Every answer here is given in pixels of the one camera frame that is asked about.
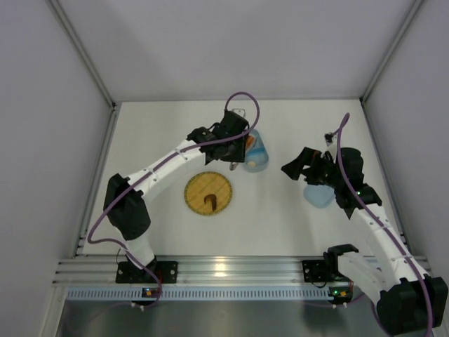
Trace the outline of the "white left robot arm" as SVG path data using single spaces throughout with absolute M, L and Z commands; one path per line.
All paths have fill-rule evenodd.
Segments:
M 242 162 L 248 137 L 242 133 L 248 129 L 244 117 L 226 110 L 211 129 L 195 128 L 160 160 L 129 176 L 117 173 L 109 179 L 104 208 L 111 204 L 113 207 L 107 212 L 107 219 L 120 232 L 136 270 L 145 267 L 153 271 L 156 265 L 149 243 L 148 204 L 178 179 L 212 161 Z

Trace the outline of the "brown green vegetable piece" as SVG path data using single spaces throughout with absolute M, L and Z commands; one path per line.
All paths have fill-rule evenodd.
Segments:
M 203 198 L 204 204 L 207 204 L 208 202 L 211 205 L 212 211 L 215 211 L 217 209 L 217 196 L 215 194 L 208 194 Z

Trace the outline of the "metal serving tongs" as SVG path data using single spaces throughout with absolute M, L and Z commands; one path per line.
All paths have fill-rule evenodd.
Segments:
M 238 162 L 232 162 L 232 163 L 229 165 L 229 170 L 230 170 L 230 171 L 234 171 L 234 170 L 238 167 L 238 165 L 239 165 Z

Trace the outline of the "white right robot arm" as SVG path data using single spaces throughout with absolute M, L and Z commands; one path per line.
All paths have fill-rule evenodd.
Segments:
M 309 185 L 332 188 L 337 205 L 379 264 L 369 265 L 353 244 L 332 246 L 323 254 L 327 276 L 355 282 L 392 336 L 441 325 L 448 286 L 419 265 L 389 224 L 382 200 L 364 181 L 360 151 L 344 147 L 332 154 L 306 147 L 281 170 L 292 180 L 303 176 Z

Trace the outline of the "orange fried piece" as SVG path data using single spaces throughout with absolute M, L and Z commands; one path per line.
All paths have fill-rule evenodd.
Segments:
M 246 140 L 246 149 L 251 148 L 255 143 L 255 138 L 252 136 L 248 136 L 247 140 Z

